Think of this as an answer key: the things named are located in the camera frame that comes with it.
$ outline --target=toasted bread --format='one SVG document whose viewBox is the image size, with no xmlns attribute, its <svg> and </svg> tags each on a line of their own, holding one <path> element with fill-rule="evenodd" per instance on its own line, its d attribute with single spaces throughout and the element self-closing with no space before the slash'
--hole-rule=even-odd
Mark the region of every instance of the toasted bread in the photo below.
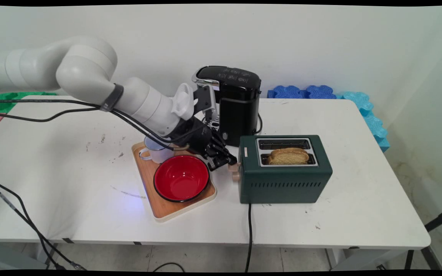
<svg viewBox="0 0 442 276">
<path fill-rule="evenodd" d="M 273 150 L 267 157 L 269 165 L 302 165 L 307 164 L 308 159 L 308 153 L 300 148 Z"/>
</svg>

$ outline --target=toaster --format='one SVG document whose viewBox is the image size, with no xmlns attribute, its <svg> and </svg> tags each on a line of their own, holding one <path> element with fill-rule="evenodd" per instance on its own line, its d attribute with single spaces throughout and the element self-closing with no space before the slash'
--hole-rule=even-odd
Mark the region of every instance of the toaster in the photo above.
<svg viewBox="0 0 442 276">
<path fill-rule="evenodd" d="M 269 165 L 281 148 L 304 149 L 307 164 Z M 241 203 L 314 203 L 332 175 L 318 135 L 241 136 L 238 160 Z"/>
</svg>

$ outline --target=wooden tray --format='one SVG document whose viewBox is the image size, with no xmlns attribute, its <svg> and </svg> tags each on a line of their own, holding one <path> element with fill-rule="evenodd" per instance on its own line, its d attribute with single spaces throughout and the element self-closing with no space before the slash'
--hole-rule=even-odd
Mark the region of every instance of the wooden tray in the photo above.
<svg viewBox="0 0 442 276">
<path fill-rule="evenodd" d="M 170 202 L 163 199 L 158 195 L 153 184 L 153 177 L 160 164 L 156 164 L 151 160 L 144 161 L 139 157 L 139 151 L 144 147 L 144 142 L 137 143 L 132 146 L 132 152 L 142 178 L 142 183 L 144 184 L 144 189 L 148 195 L 149 205 L 151 206 L 156 221 L 165 222 L 197 206 L 207 203 L 216 197 L 218 191 L 212 181 L 209 180 L 207 188 L 195 199 L 187 202 Z M 175 152 L 175 155 L 183 154 L 193 155 L 187 151 Z"/>
</svg>

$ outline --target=bowl rim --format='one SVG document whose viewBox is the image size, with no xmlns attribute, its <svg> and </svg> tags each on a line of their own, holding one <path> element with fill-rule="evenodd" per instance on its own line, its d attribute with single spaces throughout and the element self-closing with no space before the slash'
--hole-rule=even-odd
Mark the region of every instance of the bowl rim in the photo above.
<svg viewBox="0 0 442 276">
<path fill-rule="evenodd" d="M 155 179 L 156 179 L 156 173 L 158 172 L 158 169 L 163 165 L 163 163 L 165 163 L 165 162 L 168 161 L 169 159 L 172 159 L 172 158 L 175 158 L 175 157 L 178 157 L 178 156 L 191 156 L 191 157 L 194 157 L 194 158 L 196 158 L 196 159 L 199 159 L 199 161 L 201 161 L 201 163 L 204 164 L 204 166 L 206 167 L 206 171 L 207 171 L 207 182 L 206 182 L 206 184 L 204 185 L 204 187 L 202 188 L 202 190 L 201 190 L 198 194 L 196 194 L 195 196 L 190 197 L 190 198 L 188 198 L 188 199 L 183 199 L 183 200 L 169 199 L 169 198 L 163 196 L 160 192 L 158 192 L 158 188 L 156 188 L 156 180 L 155 180 Z M 172 157 L 166 159 L 165 161 L 163 161 L 163 163 L 161 163 L 161 164 L 158 166 L 158 168 L 156 168 L 155 174 L 153 175 L 153 187 L 155 188 L 156 193 L 157 193 L 159 196 L 161 196 L 163 199 L 168 200 L 168 201 L 170 201 L 170 202 L 186 202 L 186 201 L 190 201 L 190 200 L 192 200 L 192 199 L 195 199 L 195 198 L 198 197 L 203 191 L 205 191 L 205 190 L 207 189 L 207 186 L 208 186 L 208 184 L 209 184 L 209 181 L 211 180 L 211 173 L 209 172 L 209 168 L 207 168 L 207 165 L 206 165 L 206 164 L 205 164 L 200 158 L 198 158 L 197 156 L 190 155 L 190 154 L 180 154 L 180 155 L 175 155 L 175 156 L 172 156 Z"/>
</svg>

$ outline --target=coffee maker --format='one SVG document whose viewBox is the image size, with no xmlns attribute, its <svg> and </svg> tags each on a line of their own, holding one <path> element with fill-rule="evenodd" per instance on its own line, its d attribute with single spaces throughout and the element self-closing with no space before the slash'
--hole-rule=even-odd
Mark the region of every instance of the coffee maker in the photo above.
<svg viewBox="0 0 442 276">
<path fill-rule="evenodd" d="M 193 74 L 192 81 L 198 88 L 207 84 L 213 87 L 219 115 L 209 126 L 221 134 L 227 145 L 238 147 L 241 136 L 257 133 L 261 92 L 257 74 L 226 66 L 204 66 Z"/>
</svg>

